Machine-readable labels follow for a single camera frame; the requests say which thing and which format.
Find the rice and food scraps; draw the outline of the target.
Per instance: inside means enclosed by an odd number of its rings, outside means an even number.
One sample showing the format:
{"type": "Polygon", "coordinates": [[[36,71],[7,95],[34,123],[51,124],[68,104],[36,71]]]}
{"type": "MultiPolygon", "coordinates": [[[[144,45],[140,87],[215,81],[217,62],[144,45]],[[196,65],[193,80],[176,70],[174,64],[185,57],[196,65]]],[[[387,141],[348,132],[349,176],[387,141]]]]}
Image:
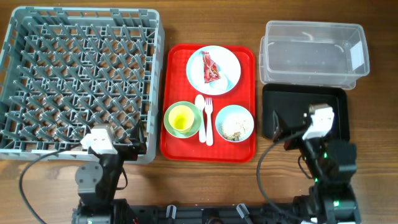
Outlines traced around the rice and food scraps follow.
{"type": "Polygon", "coordinates": [[[220,124],[221,135],[229,141],[242,141],[249,132],[249,126],[243,121],[224,121],[220,124]]]}

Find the light blue bowl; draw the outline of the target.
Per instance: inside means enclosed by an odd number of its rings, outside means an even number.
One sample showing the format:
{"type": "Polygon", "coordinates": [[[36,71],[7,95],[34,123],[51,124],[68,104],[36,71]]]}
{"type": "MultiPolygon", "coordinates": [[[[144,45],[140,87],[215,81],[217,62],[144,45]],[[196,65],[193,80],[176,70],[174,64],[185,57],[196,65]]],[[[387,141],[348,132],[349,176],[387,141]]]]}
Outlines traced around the light blue bowl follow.
{"type": "Polygon", "coordinates": [[[254,131],[254,118],[245,107],[228,105],[216,115],[217,133],[228,142],[243,142],[254,131]]]}

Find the yellow plastic cup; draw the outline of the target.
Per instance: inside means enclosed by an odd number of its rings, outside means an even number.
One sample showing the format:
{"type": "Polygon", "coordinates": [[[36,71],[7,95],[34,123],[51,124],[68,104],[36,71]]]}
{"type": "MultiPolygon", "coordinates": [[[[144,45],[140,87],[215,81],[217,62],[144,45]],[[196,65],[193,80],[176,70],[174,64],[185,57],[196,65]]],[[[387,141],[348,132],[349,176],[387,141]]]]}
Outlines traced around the yellow plastic cup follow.
{"type": "Polygon", "coordinates": [[[185,105],[173,107],[168,117],[171,127],[179,133],[187,133],[192,128],[194,120],[192,109],[185,105]]]}

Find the red snack wrapper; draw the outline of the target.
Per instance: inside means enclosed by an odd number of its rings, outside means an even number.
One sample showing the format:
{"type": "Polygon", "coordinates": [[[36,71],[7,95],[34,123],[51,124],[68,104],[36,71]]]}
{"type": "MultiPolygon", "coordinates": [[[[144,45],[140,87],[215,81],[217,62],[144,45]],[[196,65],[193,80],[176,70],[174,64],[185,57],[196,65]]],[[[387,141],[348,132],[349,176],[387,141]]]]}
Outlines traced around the red snack wrapper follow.
{"type": "Polygon", "coordinates": [[[218,72],[217,64],[211,59],[210,53],[202,51],[203,63],[204,63],[204,81],[210,83],[219,80],[220,74],[218,72]]]}

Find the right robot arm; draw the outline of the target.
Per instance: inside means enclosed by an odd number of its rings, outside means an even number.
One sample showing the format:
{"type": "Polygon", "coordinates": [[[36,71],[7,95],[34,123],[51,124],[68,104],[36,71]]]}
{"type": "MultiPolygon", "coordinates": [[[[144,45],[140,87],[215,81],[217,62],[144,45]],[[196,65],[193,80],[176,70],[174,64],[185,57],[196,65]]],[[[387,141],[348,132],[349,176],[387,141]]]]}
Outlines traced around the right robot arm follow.
{"type": "Polygon", "coordinates": [[[293,216],[299,220],[318,223],[360,223],[358,203],[351,186],[357,171],[355,144],[343,139],[332,139],[333,108],[325,106],[310,109],[303,125],[286,128],[284,121],[273,112],[274,142],[282,141],[286,151],[298,149],[299,160],[304,161],[309,172],[306,177],[314,181],[307,195],[294,197],[293,216]]]}

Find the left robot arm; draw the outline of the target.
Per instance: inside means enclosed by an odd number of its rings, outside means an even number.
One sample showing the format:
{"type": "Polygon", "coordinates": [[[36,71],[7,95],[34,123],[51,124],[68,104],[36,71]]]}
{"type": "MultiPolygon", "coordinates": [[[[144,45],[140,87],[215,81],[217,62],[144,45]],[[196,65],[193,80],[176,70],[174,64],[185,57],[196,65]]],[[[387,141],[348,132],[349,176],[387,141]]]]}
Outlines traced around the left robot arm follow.
{"type": "Polygon", "coordinates": [[[73,210],[72,223],[139,223],[127,200],[114,197],[116,191],[121,190],[118,187],[120,176],[126,175],[124,161],[135,161],[139,154],[147,151],[141,120],[127,133],[131,143],[115,146],[113,127],[101,124],[80,141],[99,161],[83,164],[75,174],[80,201],[73,210]]]}

